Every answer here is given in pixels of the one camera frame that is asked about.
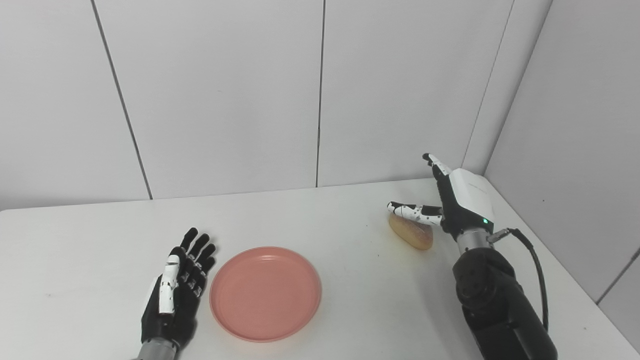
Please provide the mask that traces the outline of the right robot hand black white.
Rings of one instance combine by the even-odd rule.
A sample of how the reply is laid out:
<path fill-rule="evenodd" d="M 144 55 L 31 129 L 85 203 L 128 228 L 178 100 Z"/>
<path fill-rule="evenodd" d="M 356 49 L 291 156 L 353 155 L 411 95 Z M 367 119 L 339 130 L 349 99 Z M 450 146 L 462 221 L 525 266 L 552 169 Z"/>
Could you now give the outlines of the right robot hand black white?
<path fill-rule="evenodd" d="M 495 213 L 481 177 L 463 168 L 451 170 L 432 153 L 424 153 L 422 158 L 432 170 L 441 205 L 389 202 L 387 210 L 414 223 L 440 227 L 456 242 L 473 232 L 485 238 L 492 235 Z"/>

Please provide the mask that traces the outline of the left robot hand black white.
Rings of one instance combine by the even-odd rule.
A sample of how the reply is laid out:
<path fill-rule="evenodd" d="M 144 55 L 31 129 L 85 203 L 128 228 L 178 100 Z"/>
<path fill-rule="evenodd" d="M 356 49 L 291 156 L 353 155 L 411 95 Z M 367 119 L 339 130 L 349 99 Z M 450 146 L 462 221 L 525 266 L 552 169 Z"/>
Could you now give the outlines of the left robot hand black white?
<path fill-rule="evenodd" d="M 179 350 L 194 338 L 196 315 L 217 250 L 210 235 L 190 228 L 169 253 L 141 318 L 141 342 L 169 342 Z"/>

